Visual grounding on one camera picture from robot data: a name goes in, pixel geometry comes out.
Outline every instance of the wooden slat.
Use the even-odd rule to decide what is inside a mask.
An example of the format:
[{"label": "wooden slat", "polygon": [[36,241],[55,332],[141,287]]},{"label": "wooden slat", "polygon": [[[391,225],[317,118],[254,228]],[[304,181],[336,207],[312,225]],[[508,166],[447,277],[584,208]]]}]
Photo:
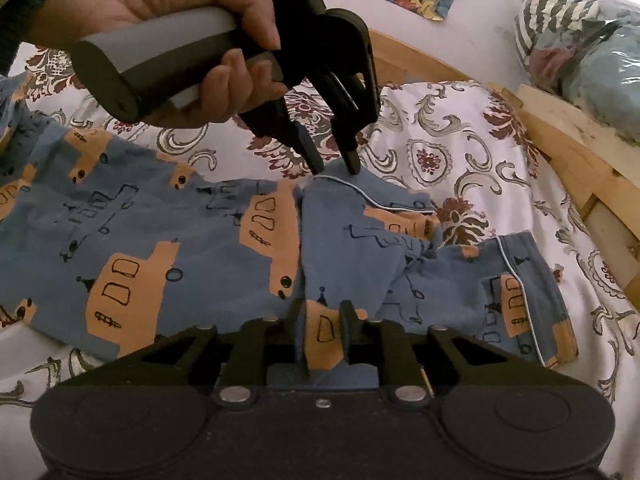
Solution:
[{"label": "wooden slat", "polygon": [[581,177],[572,171],[567,161],[562,158],[552,158],[549,164],[562,181],[567,193],[571,196],[571,200],[580,216],[583,219],[587,218],[598,201],[598,197],[594,194],[594,189],[585,184]]},{"label": "wooden slat", "polygon": [[631,304],[640,310],[640,272],[625,287],[625,294]]},{"label": "wooden slat", "polygon": [[570,137],[597,155],[611,168],[624,175],[640,188],[640,147],[632,146],[616,135],[613,128],[602,126],[575,106],[551,94],[522,85],[518,97],[524,109],[544,118],[558,128],[564,137]]},{"label": "wooden slat", "polygon": [[384,86],[389,83],[402,84],[406,81],[406,70],[403,70],[384,59],[380,59],[379,57],[375,57],[374,62],[376,65],[376,76],[380,86]]},{"label": "wooden slat", "polygon": [[379,62],[383,62],[383,66],[390,64],[396,67],[398,73],[405,72],[416,79],[427,82],[470,79],[460,70],[381,32],[370,30],[369,36],[373,47],[373,56],[376,59],[376,67]]},{"label": "wooden slat", "polygon": [[638,240],[602,202],[596,204],[584,224],[616,281],[624,289],[640,272],[640,262],[630,250]]},{"label": "wooden slat", "polygon": [[[533,142],[552,159],[552,166],[582,207],[595,195],[640,238],[640,189],[588,146],[534,114],[527,95],[518,94],[524,106],[519,115]],[[637,161],[640,169],[640,156]]]}]

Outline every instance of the plastic bag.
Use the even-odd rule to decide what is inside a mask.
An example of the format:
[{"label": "plastic bag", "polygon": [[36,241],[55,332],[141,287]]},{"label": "plastic bag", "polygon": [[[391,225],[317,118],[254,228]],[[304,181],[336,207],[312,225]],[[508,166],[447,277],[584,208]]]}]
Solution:
[{"label": "plastic bag", "polygon": [[535,86],[640,144],[640,5],[524,0],[514,30]]}]

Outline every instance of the metal screw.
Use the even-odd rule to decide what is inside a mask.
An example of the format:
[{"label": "metal screw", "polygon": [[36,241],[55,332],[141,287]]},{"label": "metal screw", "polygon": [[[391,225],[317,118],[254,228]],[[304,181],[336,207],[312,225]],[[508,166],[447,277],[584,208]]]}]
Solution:
[{"label": "metal screw", "polygon": [[427,396],[427,392],[420,386],[400,386],[396,390],[396,397],[404,402],[420,402]]},{"label": "metal screw", "polygon": [[225,402],[245,402],[251,397],[251,391],[244,386],[227,386],[220,391],[220,399]]}]

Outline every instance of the bed sheet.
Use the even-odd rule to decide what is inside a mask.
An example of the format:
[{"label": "bed sheet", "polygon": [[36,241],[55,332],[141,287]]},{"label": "bed sheet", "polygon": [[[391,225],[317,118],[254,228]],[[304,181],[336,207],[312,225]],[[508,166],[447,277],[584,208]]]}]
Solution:
[{"label": "bed sheet", "polygon": [[[186,161],[212,182],[308,179],[302,160],[240,121],[162,130],[109,117],[75,78],[65,54],[23,45],[12,74],[35,74],[28,104],[64,124],[105,128]],[[287,95],[325,160],[337,158],[330,110],[303,84]],[[426,190],[446,243],[475,244],[530,230],[553,270],[580,355],[560,372],[599,390],[617,428],[602,463],[612,480],[640,478],[640,314],[625,299],[570,198],[527,138],[514,111],[473,82],[385,88],[379,121],[359,135],[363,165],[384,180]],[[44,465],[29,430],[30,408],[48,388],[100,363],[0,317],[0,480],[36,480]]]}]

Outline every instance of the blue fabric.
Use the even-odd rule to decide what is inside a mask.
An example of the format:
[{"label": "blue fabric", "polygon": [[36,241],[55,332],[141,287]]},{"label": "blue fabric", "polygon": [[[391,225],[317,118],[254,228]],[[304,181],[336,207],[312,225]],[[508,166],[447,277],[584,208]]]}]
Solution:
[{"label": "blue fabric", "polygon": [[575,358],[528,233],[440,247],[427,193],[348,175],[341,160],[303,190],[211,184],[107,132],[28,113],[24,83],[0,80],[0,290],[4,312],[41,332],[112,360],[194,325],[226,333],[286,317],[305,300],[301,361],[272,368],[270,382],[375,387],[375,368],[343,359],[337,309],[351,300],[361,318],[408,332],[446,324],[534,362]]}]

